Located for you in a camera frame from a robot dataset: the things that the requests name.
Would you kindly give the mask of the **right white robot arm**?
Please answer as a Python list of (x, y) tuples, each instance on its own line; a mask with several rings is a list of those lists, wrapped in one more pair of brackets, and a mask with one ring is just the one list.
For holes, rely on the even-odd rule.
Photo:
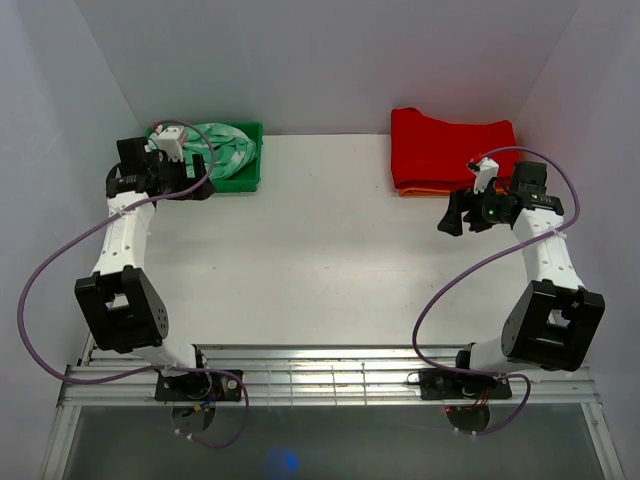
[(471, 162), (472, 187), (450, 195), (440, 231), (459, 236), (495, 225), (511, 228), (522, 244), (528, 284), (497, 338), (471, 343), (456, 358), (454, 390), (474, 397), (488, 384), (487, 372), (509, 374), (527, 367), (573, 372), (581, 367), (603, 317), (601, 294), (586, 289), (570, 259), (561, 200), (548, 194), (543, 163), (515, 164), (506, 192), (496, 190), (498, 164)]

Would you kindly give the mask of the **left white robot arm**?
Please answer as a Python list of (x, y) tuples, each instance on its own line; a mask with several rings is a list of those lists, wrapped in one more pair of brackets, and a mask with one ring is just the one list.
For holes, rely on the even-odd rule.
[(187, 132), (172, 127), (150, 138), (116, 143), (120, 162), (106, 181), (111, 223), (90, 276), (76, 281), (74, 293), (97, 346), (136, 354), (159, 367), (190, 399), (205, 397), (212, 376), (197, 348), (170, 333), (167, 307), (144, 271), (146, 244), (157, 196), (205, 200), (214, 192), (202, 157), (187, 172)]

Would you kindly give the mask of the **green white tie-dye trousers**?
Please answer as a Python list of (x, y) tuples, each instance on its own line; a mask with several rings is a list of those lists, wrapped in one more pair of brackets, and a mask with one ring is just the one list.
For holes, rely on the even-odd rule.
[[(216, 158), (212, 182), (228, 180), (242, 168), (254, 162), (257, 158), (257, 143), (240, 129), (222, 123), (197, 124), (196, 128), (206, 135), (214, 147)], [(202, 137), (191, 128), (186, 127), (186, 140), (182, 145), (188, 178), (196, 178), (193, 169), (193, 157), (198, 154), (203, 157), (205, 169), (211, 163), (211, 152)]]

